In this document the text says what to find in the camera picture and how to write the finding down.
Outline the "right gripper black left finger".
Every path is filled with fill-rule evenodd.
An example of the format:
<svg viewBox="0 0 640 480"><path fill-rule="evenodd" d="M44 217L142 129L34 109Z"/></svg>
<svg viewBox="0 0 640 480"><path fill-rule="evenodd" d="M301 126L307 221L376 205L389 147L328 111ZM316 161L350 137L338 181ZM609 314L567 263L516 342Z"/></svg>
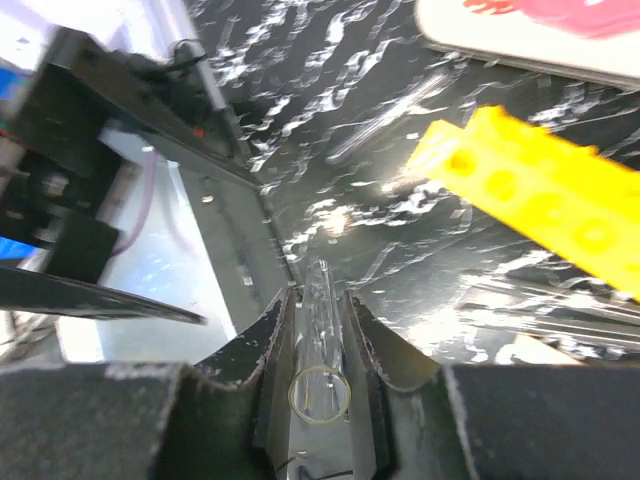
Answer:
<svg viewBox="0 0 640 480"><path fill-rule="evenodd" d="M282 479L296 294L210 357L1 371L5 479Z"/></svg>

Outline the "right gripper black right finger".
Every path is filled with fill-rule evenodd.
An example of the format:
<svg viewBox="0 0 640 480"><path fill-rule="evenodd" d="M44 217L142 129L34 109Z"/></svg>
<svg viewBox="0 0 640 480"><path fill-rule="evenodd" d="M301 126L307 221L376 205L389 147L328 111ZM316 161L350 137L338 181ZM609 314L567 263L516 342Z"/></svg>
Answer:
<svg viewBox="0 0 640 480"><path fill-rule="evenodd" d="M440 365L342 298L359 479L635 479L632 366Z"/></svg>

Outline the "clear glass test tube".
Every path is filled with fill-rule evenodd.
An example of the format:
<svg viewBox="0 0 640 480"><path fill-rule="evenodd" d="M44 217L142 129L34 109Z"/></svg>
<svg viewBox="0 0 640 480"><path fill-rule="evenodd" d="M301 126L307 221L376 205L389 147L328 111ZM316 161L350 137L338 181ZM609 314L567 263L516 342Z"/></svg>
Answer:
<svg viewBox="0 0 640 480"><path fill-rule="evenodd" d="M386 127L402 117L411 107L420 103L429 95L437 94L447 82L447 76L438 73L413 87L405 96L396 100L378 116L361 126L351 136L335 147L327 156L326 162L339 164L354 152L374 139Z"/></svg>
<svg viewBox="0 0 640 480"><path fill-rule="evenodd" d="M334 422L349 408L351 387L344 372L342 320L332 272L322 259L308 266L295 331L291 409L310 425Z"/></svg>

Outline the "yellow plastic test tube rack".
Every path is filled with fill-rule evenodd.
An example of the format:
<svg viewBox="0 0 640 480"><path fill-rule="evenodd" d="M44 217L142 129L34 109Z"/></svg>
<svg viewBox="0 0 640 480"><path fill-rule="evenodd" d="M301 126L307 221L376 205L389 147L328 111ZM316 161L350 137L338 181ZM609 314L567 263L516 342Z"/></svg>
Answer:
<svg viewBox="0 0 640 480"><path fill-rule="evenodd" d="M611 287L639 296L639 173L507 113L433 122L409 172L446 189Z"/></svg>

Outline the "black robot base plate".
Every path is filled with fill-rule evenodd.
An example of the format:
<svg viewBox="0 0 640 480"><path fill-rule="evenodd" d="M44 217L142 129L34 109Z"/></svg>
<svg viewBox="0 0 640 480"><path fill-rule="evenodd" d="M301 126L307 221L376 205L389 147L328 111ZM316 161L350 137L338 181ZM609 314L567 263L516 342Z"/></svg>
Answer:
<svg viewBox="0 0 640 480"><path fill-rule="evenodd" d="M144 55L107 51L90 34L59 26L42 64L60 72L77 97L65 101L59 112L81 123L118 121L123 130L145 138L208 182L226 178L252 189L287 281L298 285L300 275L284 258L264 186L248 169L249 150L233 109L212 101L215 83L206 78L194 48L180 47L176 54L172 64L161 65Z"/></svg>

